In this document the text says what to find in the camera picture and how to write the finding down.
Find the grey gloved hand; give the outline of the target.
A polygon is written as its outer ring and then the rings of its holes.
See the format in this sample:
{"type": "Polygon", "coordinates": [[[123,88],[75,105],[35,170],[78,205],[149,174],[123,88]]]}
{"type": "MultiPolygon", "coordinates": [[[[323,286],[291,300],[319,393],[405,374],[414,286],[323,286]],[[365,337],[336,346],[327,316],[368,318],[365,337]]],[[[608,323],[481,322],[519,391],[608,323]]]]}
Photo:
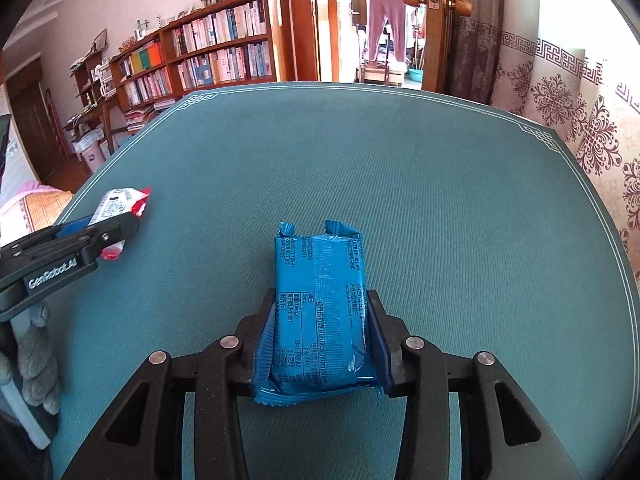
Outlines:
{"type": "Polygon", "coordinates": [[[1,385],[12,382],[17,367],[26,404],[56,416],[61,407],[61,383],[48,329],[50,309],[40,301],[27,313],[29,326],[19,340],[15,339],[10,322],[1,324],[1,385]]]}

